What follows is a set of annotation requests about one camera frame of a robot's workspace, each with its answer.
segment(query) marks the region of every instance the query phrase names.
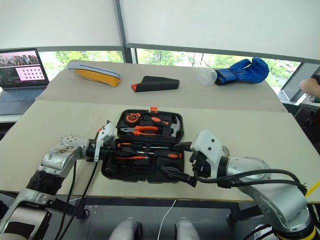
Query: person's arm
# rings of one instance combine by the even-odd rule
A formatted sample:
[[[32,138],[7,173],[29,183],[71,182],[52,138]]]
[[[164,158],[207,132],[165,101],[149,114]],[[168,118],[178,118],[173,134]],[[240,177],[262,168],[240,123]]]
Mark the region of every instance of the person's arm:
[[[320,75],[314,74],[300,83],[300,88],[306,94],[320,98]]]

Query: black tool case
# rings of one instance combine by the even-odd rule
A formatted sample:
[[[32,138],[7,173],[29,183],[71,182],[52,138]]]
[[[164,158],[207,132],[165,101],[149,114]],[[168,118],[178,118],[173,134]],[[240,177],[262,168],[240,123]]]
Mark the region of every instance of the black tool case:
[[[134,123],[126,121],[129,116],[137,114],[139,120]],[[125,132],[123,128],[134,128],[135,126],[155,126],[155,121],[151,118],[156,117],[163,120],[165,123],[180,122],[180,129],[176,132],[176,136],[172,137],[173,130],[165,126],[156,126],[158,131],[142,130],[145,134],[156,135],[134,135],[132,132]],[[184,171],[185,158],[183,150],[177,149],[175,144],[180,142],[184,136],[183,120],[181,115],[174,112],[158,111],[157,108],[151,107],[150,111],[141,109],[129,109],[122,112],[121,117],[116,125],[117,138],[115,145],[121,149],[124,144],[134,144],[130,148],[135,151],[144,152],[134,154],[135,156],[148,157],[146,159],[119,159],[116,153],[109,154],[103,160],[101,173],[109,179],[117,179],[125,182],[137,182],[147,180],[149,183],[176,183],[176,179],[169,179],[161,171],[161,167],[174,167],[180,171]]]

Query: hammer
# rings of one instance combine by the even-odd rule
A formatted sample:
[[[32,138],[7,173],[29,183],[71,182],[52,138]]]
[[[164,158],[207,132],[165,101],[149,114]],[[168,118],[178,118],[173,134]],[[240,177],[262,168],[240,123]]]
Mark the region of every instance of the hammer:
[[[162,120],[161,118],[158,118],[155,116],[149,116],[149,115],[145,116],[145,120],[146,121],[150,120],[153,122],[154,125],[159,126],[159,127],[171,128],[173,130],[173,132],[170,135],[170,137],[174,137],[174,138],[177,136],[177,132],[181,128],[181,124],[180,124],[180,121],[177,118],[177,116],[175,116],[176,123],[165,121],[165,120]]]

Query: laptop keyboard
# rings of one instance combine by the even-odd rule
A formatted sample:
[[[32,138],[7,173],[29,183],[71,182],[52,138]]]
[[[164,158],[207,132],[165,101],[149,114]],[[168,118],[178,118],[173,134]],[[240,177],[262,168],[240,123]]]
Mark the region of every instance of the laptop keyboard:
[[[43,91],[43,89],[3,91],[0,94],[0,102],[35,100]]]

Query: floor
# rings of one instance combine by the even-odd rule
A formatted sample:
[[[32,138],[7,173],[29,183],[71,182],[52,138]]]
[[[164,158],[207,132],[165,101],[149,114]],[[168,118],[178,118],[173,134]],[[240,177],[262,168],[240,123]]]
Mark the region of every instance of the floor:
[[[0,194],[0,201],[10,206],[13,198]],[[251,206],[250,203],[240,203],[240,209]],[[90,211],[89,217],[74,219],[64,240],[107,240],[113,229],[129,217],[142,222],[144,240],[156,240],[161,220],[169,210],[169,207],[149,206],[87,205],[86,208]],[[44,240],[54,239],[61,221],[61,213],[51,212],[52,218]],[[163,221],[160,239],[173,240],[174,225],[182,217],[193,223],[202,240],[241,240],[257,225],[265,224],[264,218],[259,217],[229,225],[226,221],[228,213],[229,209],[173,207]]]

